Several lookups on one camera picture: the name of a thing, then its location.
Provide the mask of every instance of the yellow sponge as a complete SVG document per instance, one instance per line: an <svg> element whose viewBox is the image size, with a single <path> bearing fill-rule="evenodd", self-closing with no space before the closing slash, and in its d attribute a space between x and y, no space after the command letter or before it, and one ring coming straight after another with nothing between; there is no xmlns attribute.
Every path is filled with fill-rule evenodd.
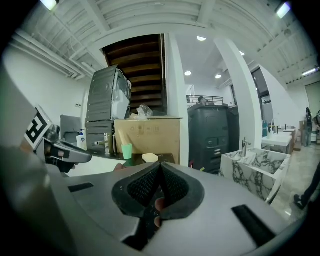
<svg viewBox="0 0 320 256"><path fill-rule="evenodd" d="M146 163L152 163L152 162L157 162L159 160L159 157L157 155L155 155L155 154L148 153L148 154L143 154L142 155L142 159Z"/></svg>

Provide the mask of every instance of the marble sink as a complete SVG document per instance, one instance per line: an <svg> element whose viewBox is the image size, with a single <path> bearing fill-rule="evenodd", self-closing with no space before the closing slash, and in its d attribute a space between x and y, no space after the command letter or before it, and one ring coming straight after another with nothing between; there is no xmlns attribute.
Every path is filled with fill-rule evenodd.
<svg viewBox="0 0 320 256"><path fill-rule="evenodd" d="M278 193L287 174L291 155L249 148L221 156L221 175L239 183L267 203Z"/></svg>

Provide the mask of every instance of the white ceiling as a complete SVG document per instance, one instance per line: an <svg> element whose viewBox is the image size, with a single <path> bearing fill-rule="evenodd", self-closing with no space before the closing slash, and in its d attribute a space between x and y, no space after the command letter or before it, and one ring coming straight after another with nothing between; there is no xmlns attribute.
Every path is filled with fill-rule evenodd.
<svg viewBox="0 0 320 256"><path fill-rule="evenodd" d="M39 3L12 44L81 79L103 68L101 60L88 50L97 39L141 22L188 24L232 39L247 57L263 63L283 84L292 85L303 71L316 65L317 54L291 11L283 19L276 15L278 4L277 0L60 0L50 12ZM45 48L30 49L26 41L30 38L22 38L23 32ZM178 40L182 41L179 45L183 43L182 53L200 43L205 46L189 50L194 56L182 54L183 68L193 65L190 69L209 74L212 80L211 74L222 62L212 40Z"/></svg>
<svg viewBox="0 0 320 256"><path fill-rule="evenodd" d="M176 40L183 71L192 72L191 75L184 76L187 85L219 87L230 80L227 66L213 38L199 41L195 35L177 34ZM253 60L247 55L244 55L243 58L247 64L253 64ZM216 79L218 74L221 75L220 79Z"/></svg>

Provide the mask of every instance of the staircase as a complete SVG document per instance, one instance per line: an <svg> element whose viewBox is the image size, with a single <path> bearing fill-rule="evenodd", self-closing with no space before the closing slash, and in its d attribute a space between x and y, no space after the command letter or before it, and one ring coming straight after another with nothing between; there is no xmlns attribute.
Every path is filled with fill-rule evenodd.
<svg viewBox="0 0 320 256"><path fill-rule="evenodd" d="M116 42L103 48L109 67L118 65L132 83L131 113L141 104L167 113L164 35L152 34Z"/></svg>

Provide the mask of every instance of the tile floor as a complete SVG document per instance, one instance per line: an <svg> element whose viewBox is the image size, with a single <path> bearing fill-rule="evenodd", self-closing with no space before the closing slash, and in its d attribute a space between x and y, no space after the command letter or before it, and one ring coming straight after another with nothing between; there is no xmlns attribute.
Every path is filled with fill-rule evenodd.
<svg viewBox="0 0 320 256"><path fill-rule="evenodd" d="M307 213L307 208L300 210L294 202L294 195L302 195L309 187L320 162L320 145L311 144L302 147L300 152L293 151L288 173L271 206L291 224ZM318 186L311 200L320 193Z"/></svg>

